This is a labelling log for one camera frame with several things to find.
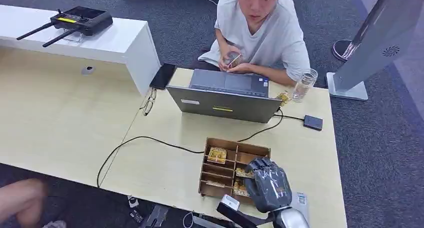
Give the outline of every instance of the wooden table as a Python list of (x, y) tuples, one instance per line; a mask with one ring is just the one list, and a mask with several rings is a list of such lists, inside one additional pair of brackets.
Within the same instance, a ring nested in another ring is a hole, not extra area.
[[(192, 70), (177, 69), (170, 85), (187, 87)], [(286, 88), (273, 82), (270, 97)], [(302, 122), (283, 119), (274, 129), (246, 141), (271, 148), (271, 158), (287, 173), (294, 191), (308, 195), (309, 221), (314, 228), (346, 227), (346, 215), (339, 173), (330, 98), (326, 89), (313, 88), (303, 103), (290, 102), (285, 115), (305, 114), (323, 119), (321, 132), (303, 127)], [(240, 140), (274, 125), (182, 113), (169, 93), (157, 92), (148, 116), (137, 114), (126, 140), (135, 136), (154, 138), (202, 151), (206, 137)], [(120, 148), (101, 188), (223, 218), (216, 212), (219, 200), (198, 194), (202, 155), (191, 154), (148, 139), (134, 140)], [(254, 207), (241, 206), (249, 215), (264, 217)]]
[(142, 98), (124, 64), (0, 48), (0, 101), (1, 163), (96, 186)]

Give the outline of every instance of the smartphone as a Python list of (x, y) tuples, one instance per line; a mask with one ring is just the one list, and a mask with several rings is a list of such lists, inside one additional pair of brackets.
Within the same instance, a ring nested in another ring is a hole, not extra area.
[(157, 71), (156, 76), (154, 76), (153, 80), (150, 83), (150, 87), (154, 87), (157, 89), (165, 89), (165, 87), (170, 82), (174, 72), (175, 72), (176, 66), (164, 63), (162, 67), (159, 68), (159, 71)]

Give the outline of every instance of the water glass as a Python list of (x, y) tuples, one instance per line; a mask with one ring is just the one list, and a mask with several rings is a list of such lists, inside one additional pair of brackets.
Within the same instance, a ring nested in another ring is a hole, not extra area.
[(291, 99), (295, 102), (302, 102), (309, 89), (315, 85), (317, 78), (318, 73), (314, 69), (310, 69), (309, 71), (302, 73), (294, 87)]

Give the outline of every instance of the man's hand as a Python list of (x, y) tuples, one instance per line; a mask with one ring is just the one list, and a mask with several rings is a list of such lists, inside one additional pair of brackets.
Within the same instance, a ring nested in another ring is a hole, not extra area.
[(252, 65), (250, 63), (242, 63), (227, 70), (234, 73), (252, 73)]
[(221, 58), (218, 61), (218, 66), (221, 71), (227, 71), (230, 68), (224, 63), (224, 60), (228, 59), (227, 54), (229, 52), (234, 51), (234, 52), (242, 53), (240, 49), (238, 49), (236, 46), (232, 46), (228, 44), (220, 47), (219, 50), (221, 52)]

